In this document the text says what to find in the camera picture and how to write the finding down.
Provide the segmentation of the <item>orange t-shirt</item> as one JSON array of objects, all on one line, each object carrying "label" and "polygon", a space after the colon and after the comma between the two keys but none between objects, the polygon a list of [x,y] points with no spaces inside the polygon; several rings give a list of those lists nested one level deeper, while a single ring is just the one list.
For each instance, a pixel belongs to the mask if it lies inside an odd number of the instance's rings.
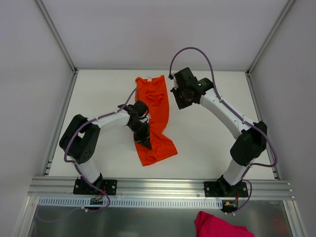
[{"label": "orange t-shirt", "polygon": [[151,80],[141,77],[135,80],[137,95],[149,107],[150,140],[152,148],[149,150],[136,144],[136,151],[143,166],[170,158],[178,154],[173,141],[163,132],[169,122],[169,98],[164,75]]}]

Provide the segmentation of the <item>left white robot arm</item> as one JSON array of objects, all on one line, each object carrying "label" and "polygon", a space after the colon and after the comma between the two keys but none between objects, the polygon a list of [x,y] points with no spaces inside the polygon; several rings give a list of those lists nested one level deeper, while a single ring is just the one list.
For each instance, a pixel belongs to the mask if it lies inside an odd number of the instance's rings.
[{"label": "left white robot arm", "polygon": [[99,136],[121,126],[127,126],[133,132],[137,145],[152,149],[149,108],[140,100],[132,105],[119,105],[116,111],[93,119],[81,114],[73,117],[59,141],[59,146],[65,153],[64,160],[72,163],[80,175],[75,181],[75,195],[116,195],[117,181],[104,179],[92,156]]}]

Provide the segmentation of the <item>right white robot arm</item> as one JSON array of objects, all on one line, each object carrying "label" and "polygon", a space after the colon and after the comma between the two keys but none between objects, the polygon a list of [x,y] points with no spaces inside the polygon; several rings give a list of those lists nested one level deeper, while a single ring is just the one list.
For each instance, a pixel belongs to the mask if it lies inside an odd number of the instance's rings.
[{"label": "right white robot arm", "polygon": [[171,92],[179,109],[200,104],[212,112],[235,139],[230,149],[232,160],[227,170],[206,192],[207,195],[216,197],[234,196],[250,164],[266,149],[266,124],[260,121],[247,125],[246,118],[238,115],[232,106],[216,93],[211,80],[197,79],[188,67],[169,75],[169,78],[174,82]]}]

